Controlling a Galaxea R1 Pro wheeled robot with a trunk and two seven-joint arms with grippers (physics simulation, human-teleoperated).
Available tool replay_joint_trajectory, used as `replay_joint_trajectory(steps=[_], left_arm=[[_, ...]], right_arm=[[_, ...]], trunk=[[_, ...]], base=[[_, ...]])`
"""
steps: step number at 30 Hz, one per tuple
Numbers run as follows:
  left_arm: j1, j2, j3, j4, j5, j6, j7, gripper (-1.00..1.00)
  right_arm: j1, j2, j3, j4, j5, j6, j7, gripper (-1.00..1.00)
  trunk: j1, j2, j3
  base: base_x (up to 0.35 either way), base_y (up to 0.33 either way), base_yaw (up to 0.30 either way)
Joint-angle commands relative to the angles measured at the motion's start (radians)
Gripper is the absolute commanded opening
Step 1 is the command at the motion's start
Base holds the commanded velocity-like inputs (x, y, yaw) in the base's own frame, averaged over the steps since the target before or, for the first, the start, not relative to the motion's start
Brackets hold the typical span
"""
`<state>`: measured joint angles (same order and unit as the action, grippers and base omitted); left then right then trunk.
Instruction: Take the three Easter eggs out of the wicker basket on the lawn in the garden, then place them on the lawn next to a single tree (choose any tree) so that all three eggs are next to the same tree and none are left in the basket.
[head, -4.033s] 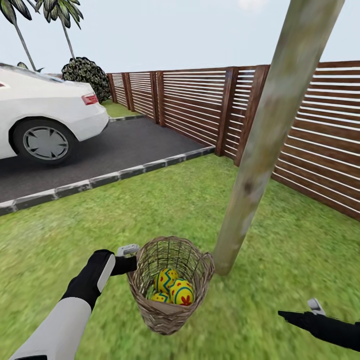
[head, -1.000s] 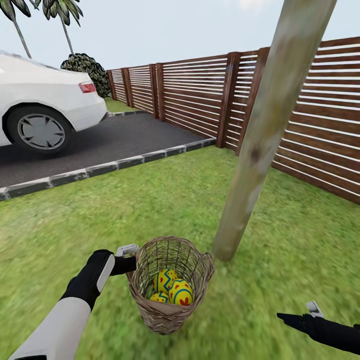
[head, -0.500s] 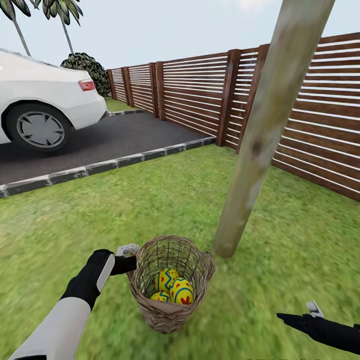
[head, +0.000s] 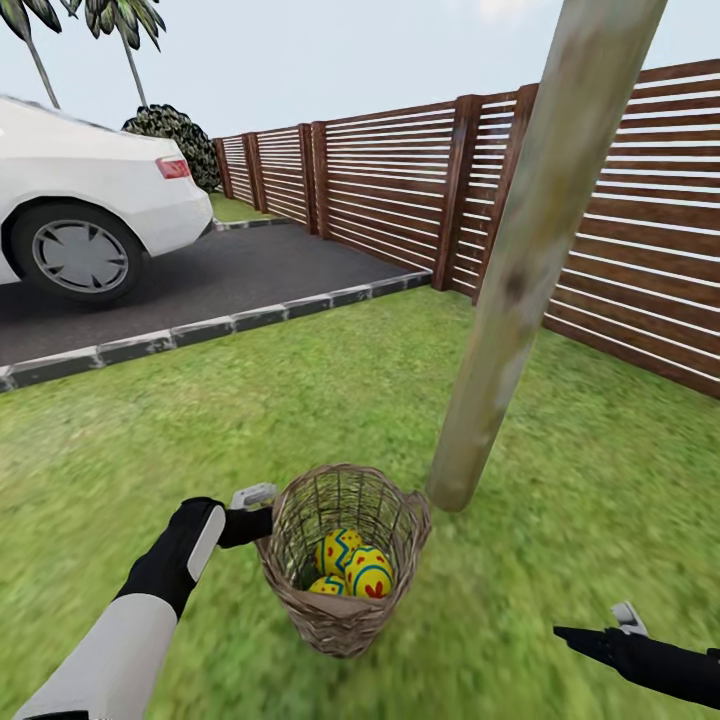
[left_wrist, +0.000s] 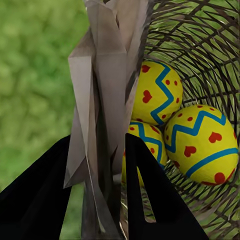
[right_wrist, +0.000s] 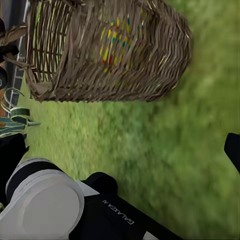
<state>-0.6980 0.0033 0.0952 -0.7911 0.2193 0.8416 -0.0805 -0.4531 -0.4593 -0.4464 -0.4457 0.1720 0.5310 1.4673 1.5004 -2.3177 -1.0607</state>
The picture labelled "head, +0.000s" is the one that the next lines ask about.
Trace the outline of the wicker basket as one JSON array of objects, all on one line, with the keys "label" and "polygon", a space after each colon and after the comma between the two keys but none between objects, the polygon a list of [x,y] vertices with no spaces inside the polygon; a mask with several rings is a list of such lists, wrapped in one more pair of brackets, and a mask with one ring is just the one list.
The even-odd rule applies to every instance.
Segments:
[{"label": "wicker basket", "polygon": [[[414,504],[419,504],[420,516]],[[257,558],[307,648],[339,660],[366,652],[414,582],[432,530],[422,491],[405,493],[373,466],[337,462],[308,469],[258,507],[271,508],[273,533],[252,541]],[[310,592],[306,584],[301,588],[308,568],[317,567],[320,541],[344,528],[356,531],[363,545],[380,549],[389,560],[394,587],[384,599]]]}]

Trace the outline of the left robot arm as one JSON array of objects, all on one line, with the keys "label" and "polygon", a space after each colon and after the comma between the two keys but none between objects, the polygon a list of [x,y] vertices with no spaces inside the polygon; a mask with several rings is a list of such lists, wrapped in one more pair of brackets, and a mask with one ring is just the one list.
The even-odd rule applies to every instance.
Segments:
[{"label": "left robot arm", "polygon": [[272,484],[236,490],[227,511],[198,499],[182,504],[151,550],[77,648],[11,720],[143,720],[190,592],[217,545],[272,535]]}]

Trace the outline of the easter egg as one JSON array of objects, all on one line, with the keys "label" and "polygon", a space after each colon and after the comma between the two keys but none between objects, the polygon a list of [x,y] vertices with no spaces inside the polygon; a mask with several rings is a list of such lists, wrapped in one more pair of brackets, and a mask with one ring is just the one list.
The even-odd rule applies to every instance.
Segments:
[{"label": "easter egg", "polygon": [[344,578],[340,578],[340,576],[324,576],[324,574],[319,574],[318,578],[316,578],[309,591],[333,595],[352,596],[347,591],[347,586]]},{"label": "easter egg", "polygon": [[340,576],[346,582],[346,564],[350,554],[360,546],[364,547],[363,539],[351,528],[332,531],[320,541],[315,551],[316,572],[324,576]]},{"label": "easter egg", "polygon": [[347,591],[353,597],[384,599],[393,591],[392,567],[380,549],[372,545],[364,547],[356,548],[348,558],[345,574]]}]

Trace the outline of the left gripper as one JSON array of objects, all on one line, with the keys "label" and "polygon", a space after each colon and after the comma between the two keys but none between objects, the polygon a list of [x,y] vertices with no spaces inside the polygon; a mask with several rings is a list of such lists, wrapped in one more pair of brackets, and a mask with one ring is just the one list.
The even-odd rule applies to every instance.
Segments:
[{"label": "left gripper", "polygon": [[245,545],[250,541],[264,538],[272,535],[272,513],[271,508],[255,508],[252,512],[236,510],[240,516],[240,532],[232,540],[230,544],[222,544],[221,549],[235,547],[235,545]]}]

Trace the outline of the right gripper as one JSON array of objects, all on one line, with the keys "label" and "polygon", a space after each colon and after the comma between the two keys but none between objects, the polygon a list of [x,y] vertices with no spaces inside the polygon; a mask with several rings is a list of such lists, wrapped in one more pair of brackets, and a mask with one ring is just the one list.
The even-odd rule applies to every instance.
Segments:
[{"label": "right gripper", "polygon": [[568,646],[605,665],[614,667],[627,681],[693,702],[679,647],[661,641],[627,635],[611,627],[605,631],[554,628]]}]

